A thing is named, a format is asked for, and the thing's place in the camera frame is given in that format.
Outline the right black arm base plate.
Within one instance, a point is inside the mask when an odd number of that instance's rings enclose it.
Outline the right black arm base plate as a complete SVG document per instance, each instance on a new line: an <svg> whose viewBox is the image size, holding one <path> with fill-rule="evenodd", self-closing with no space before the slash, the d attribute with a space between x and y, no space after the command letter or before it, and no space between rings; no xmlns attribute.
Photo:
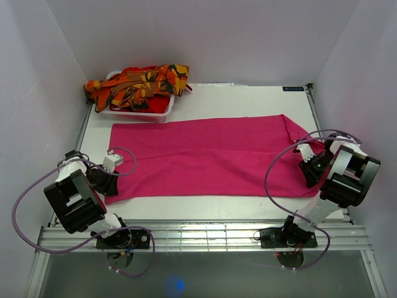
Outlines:
<svg viewBox="0 0 397 298"><path fill-rule="evenodd" d="M261 248L316 248L318 242L313 232L298 229L291 232L286 228L272 227L259 230Z"/></svg>

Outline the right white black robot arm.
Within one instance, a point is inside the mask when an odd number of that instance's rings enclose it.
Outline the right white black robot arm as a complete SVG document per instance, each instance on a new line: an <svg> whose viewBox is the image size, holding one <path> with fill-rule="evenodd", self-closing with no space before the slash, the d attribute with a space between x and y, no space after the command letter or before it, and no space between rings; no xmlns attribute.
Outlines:
<svg viewBox="0 0 397 298"><path fill-rule="evenodd" d="M314 154L307 143L297 145L308 188L318 186L317 195L297 215L289 215L280 231L284 245L304 245L315 238L314 226L333 212L357 207L365 199L380 168L380 161L361 150L357 140L332 133L324 151Z"/></svg>

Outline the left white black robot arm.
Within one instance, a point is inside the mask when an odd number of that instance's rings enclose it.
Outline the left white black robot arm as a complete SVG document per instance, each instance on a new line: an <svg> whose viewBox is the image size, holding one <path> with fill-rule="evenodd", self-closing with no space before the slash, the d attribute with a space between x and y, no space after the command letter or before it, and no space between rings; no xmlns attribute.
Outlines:
<svg viewBox="0 0 397 298"><path fill-rule="evenodd" d="M118 195L118 172L123 163L119 154L108 152L99 166L89 164L87 155L72 150L58 163L58 177L43 191L53 211L68 233L92 234L105 231L100 237L118 248L125 248L132 234L123 227L120 217L107 212L101 196Z"/></svg>

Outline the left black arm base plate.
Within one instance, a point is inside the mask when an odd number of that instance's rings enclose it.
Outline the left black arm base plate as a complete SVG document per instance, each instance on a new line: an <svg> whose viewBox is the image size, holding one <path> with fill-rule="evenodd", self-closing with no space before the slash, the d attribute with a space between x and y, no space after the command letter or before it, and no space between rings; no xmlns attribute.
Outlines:
<svg viewBox="0 0 397 298"><path fill-rule="evenodd" d="M141 228L117 231L111 236L96 239L97 249L148 249L150 246L150 235Z"/></svg>

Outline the pink trousers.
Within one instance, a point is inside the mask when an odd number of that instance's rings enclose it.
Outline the pink trousers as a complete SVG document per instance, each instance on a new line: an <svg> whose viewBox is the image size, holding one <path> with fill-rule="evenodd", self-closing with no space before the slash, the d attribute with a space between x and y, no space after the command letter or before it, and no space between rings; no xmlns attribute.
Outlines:
<svg viewBox="0 0 397 298"><path fill-rule="evenodd" d="M157 196L307 198L290 149L305 130L285 115L220 118L164 124L114 124L110 148L130 150L119 167L118 195L106 204Z"/></svg>

